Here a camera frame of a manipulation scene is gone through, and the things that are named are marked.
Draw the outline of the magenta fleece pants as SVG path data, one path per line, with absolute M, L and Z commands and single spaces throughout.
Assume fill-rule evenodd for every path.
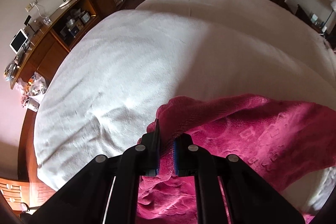
M 160 170 L 139 182 L 137 223 L 197 222 L 194 180 L 174 174 L 172 143 L 183 132 L 213 155 L 238 155 L 277 191 L 335 165 L 335 111 L 316 103 L 180 96 L 157 110 L 147 131 L 155 128 L 163 147 Z

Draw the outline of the plastic bag of items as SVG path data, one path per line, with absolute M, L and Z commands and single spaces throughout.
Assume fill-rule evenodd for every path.
M 15 88 L 21 95 L 22 107 L 37 112 L 48 85 L 45 78 L 35 72 L 27 82 L 24 82 L 21 78 L 17 80 Z

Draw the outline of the white duvet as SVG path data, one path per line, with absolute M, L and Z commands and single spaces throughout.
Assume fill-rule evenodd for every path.
M 245 94 L 335 111 L 335 54 L 318 47 L 282 50 L 177 14 L 115 13 L 70 52 L 39 106 L 38 178 L 58 190 L 96 155 L 120 155 L 173 98 L 209 102 Z M 279 192 L 299 211 L 315 215 L 334 186 L 335 165 Z

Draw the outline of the wooden sideboard desk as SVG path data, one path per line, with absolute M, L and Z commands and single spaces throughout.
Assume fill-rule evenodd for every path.
M 81 23 L 83 26 L 80 30 L 74 26 L 71 32 L 66 24 L 78 10 L 88 13 L 90 18 L 88 22 Z M 50 83 L 61 63 L 80 40 L 116 10 L 114 0 L 72 0 L 58 8 L 51 15 L 52 24 L 42 27 L 31 39 L 32 49 L 25 53 L 21 65 L 14 72 L 14 78 L 9 81 L 10 88 L 13 89 L 19 79 L 28 81 L 34 72 Z

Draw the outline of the white tablet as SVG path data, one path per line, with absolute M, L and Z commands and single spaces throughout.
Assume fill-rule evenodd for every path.
M 10 48 L 14 51 L 15 54 L 19 53 L 21 48 L 26 44 L 28 40 L 27 34 L 24 30 L 20 29 L 18 33 L 13 37 Z

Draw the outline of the dark bedside table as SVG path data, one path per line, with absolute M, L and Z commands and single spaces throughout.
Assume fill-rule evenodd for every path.
M 297 5 L 295 16 L 301 19 L 313 30 L 317 31 L 320 35 L 326 34 L 327 26 L 316 14 L 308 15 L 300 5 Z

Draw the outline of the white bedside lamp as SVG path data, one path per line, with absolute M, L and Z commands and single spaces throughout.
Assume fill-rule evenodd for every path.
M 331 15 L 333 14 L 333 12 L 336 11 L 336 0 L 333 0 L 331 3 L 330 3 L 330 6 L 331 6 L 331 13 L 330 15 L 328 16 L 327 20 L 325 20 L 325 24 L 324 26 L 327 24 L 327 22 L 329 21 Z

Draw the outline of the white bed sheet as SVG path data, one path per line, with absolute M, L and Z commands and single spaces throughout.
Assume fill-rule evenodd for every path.
M 311 27 L 270 0 L 145 0 L 137 9 L 221 24 L 295 53 L 307 53 L 313 47 L 331 48 Z

